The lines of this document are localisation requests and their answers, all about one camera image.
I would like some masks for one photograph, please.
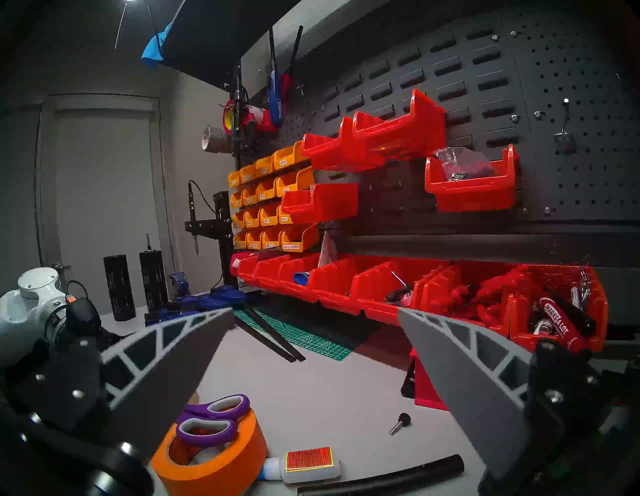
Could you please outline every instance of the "door frame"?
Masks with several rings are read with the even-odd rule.
[[[161,142],[160,100],[158,98],[105,93],[75,93],[50,95],[42,103],[38,148],[36,151],[36,227],[40,239],[40,258],[43,266],[55,262],[73,265],[72,260],[62,260],[56,212],[56,167],[54,160],[56,114],[61,111],[118,110],[146,114],[149,122],[150,158],[156,205],[158,236],[164,265],[164,280],[176,272],[176,256],[173,246],[173,207],[171,184],[166,157],[163,159]]]

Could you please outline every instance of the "cable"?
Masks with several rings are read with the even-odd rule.
[[[209,202],[207,201],[207,199],[204,197],[204,194],[202,193],[202,190],[200,189],[200,186],[198,186],[198,183],[189,179],[189,182],[187,184],[189,184],[190,182],[192,182],[193,184],[196,185],[196,188],[198,188],[198,191],[200,192],[200,196],[202,196],[202,199],[204,200],[204,202],[207,204],[207,206],[209,207],[209,210],[211,210],[213,212],[213,214],[216,216],[216,219],[218,218],[218,213],[211,208],[211,205],[209,205]]]
[[[85,298],[89,299],[89,293],[86,292],[86,288],[84,287],[84,284],[82,284],[80,281],[76,281],[75,279],[69,279],[69,282],[67,282],[67,288],[65,289],[65,293],[69,294],[69,284],[71,284],[72,282],[76,283],[78,286],[84,289],[84,296]]]

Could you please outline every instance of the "plastic bag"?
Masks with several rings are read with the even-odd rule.
[[[478,179],[495,175],[495,170],[484,154],[473,152],[468,148],[441,148],[436,152],[436,156],[442,162],[442,170],[448,181]]]

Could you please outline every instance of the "orange tape roll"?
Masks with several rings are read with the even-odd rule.
[[[201,449],[177,438],[175,424],[167,432],[151,467],[171,496],[237,496],[255,480],[267,458],[267,442],[253,410],[240,419],[236,439],[222,453],[189,466]]]

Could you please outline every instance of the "green cutting mat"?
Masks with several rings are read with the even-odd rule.
[[[256,310],[256,312],[276,331],[282,334],[287,341],[315,353],[319,353],[320,355],[338,360],[339,362],[364,342],[363,336],[360,333],[352,337],[341,332],[332,332],[313,325],[310,327],[314,333],[310,333],[300,327],[287,324],[286,322],[275,319],[258,310]],[[234,310],[234,314],[254,329],[264,332],[264,330],[243,310]]]

